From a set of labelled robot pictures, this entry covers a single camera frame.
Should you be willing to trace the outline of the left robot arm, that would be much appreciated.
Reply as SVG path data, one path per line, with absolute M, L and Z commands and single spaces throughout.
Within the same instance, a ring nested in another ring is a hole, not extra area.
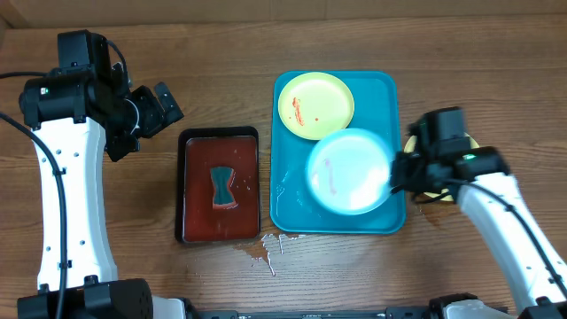
M 58 66 L 20 96 L 39 160 L 43 255 L 38 292 L 18 300 L 21 318 L 189 318 L 187 301 L 120 279 L 106 231 L 104 158 L 118 161 L 180 120 L 168 87 L 129 87 L 116 45 L 87 30 L 58 36 Z

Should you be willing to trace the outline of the green orange sponge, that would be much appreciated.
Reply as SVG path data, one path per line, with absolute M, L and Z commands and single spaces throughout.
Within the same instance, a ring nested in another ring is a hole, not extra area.
M 237 206 L 236 199 L 231 191 L 235 178 L 232 167 L 213 167 L 210 176 L 213 185 L 213 209 L 231 209 Z

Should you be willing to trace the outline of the light blue plate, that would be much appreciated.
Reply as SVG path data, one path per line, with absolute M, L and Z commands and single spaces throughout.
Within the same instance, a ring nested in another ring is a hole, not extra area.
M 362 128 L 342 129 L 310 152 L 307 188 L 318 204 L 334 214 L 365 214 L 391 196 L 392 163 L 392 147 L 381 136 Z

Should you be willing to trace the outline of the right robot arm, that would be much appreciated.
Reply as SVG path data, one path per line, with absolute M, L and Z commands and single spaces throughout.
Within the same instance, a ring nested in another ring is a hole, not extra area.
M 566 263 L 524 202 L 509 165 L 492 146 L 474 148 L 460 107 L 425 113 L 408 127 L 412 152 L 398 152 L 392 190 L 431 202 L 451 197 L 499 265 L 521 318 L 566 316 Z

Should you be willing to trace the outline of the yellow-green plate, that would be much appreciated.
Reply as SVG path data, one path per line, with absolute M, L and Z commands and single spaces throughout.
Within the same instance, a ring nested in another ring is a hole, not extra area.
M 284 126 L 307 140 L 321 140 L 346 128 L 354 109 L 353 94 L 347 85 L 323 72 L 292 78 L 279 93 L 276 108 Z
M 465 136 L 467 136 L 470 139 L 470 147 L 471 148 L 473 148 L 473 149 L 479 148 L 478 142 L 473 137 L 471 137 L 469 134 L 465 134 Z M 416 147 L 416 141 L 417 141 L 417 137 L 411 136 L 407 140 L 406 144 L 404 145 L 403 151 L 405 153 L 411 153 Z M 448 189 L 444 189 L 441 193 L 425 192 L 423 195 L 427 199 L 439 198 L 440 201 L 445 201 L 445 202 L 453 202 L 454 201 L 453 197 L 449 194 Z

